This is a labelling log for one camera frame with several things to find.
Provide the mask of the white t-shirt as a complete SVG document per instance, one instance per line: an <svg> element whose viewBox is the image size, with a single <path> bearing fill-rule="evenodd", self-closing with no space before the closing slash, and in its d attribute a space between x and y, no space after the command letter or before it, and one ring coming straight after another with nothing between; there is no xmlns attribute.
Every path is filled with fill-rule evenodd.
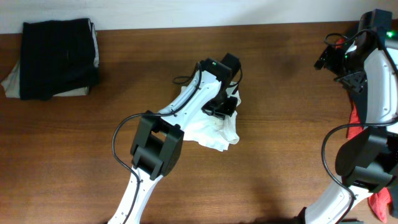
<svg viewBox="0 0 398 224"><path fill-rule="evenodd" d="M239 142L236 132L237 112L221 119L207 115L200 109L206 100L217 95L220 88L221 83L218 81L202 83L201 89L186 107L177 116L170 116L166 120L171 125L180 126L185 141L196 141L202 146L222 152L228 150L229 145Z"/></svg>

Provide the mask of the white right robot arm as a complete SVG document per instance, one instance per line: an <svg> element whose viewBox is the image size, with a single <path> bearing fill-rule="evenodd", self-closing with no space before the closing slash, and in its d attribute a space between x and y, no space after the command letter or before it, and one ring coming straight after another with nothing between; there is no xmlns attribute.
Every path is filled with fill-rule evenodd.
<svg viewBox="0 0 398 224"><path fill-rule="evenodd" d="M344 42L328 43L314 67L333 72L348 91L365 96L364 108L357 109L364 117L326 134L321 157L332 182L294 222L341 223L359 202L397 185L397 32L362 29ZM331 172L327 141L349 128L362 131L340 147Z"/></svg>

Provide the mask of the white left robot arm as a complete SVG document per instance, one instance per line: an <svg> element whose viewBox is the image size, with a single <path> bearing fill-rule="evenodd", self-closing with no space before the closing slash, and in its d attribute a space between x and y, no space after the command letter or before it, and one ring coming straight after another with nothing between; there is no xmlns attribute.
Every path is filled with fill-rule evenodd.
<svg viewBox="0 0 398 224"><path fill-rule="evenodd" d="M175 167L184 141L223 152L239 142L236 107L238 83L210 72L194 73L190 84L158 113L139 113L131 148L132 164L124 164L129 183L110 223L139 223L158 182Z"/></svg>

